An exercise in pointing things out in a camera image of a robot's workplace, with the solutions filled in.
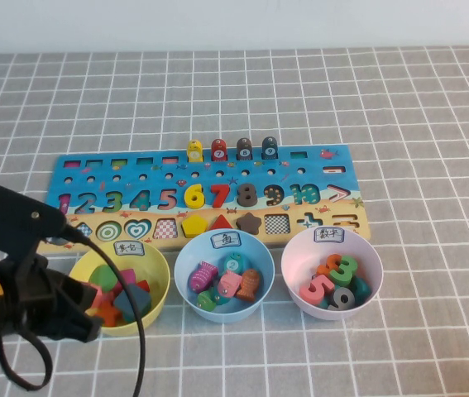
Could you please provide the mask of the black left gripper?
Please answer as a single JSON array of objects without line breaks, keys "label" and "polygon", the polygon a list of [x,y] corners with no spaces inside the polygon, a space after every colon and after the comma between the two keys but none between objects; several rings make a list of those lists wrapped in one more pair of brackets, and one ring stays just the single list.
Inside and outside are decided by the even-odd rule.
[{"label": "black left gripper", "polygon": [[22,261],[7,261],[7,330],[31,332],[53,340],[91,342],[103,320],[72,308],[91,308],[98,290],[57,270],[35,254]]}]

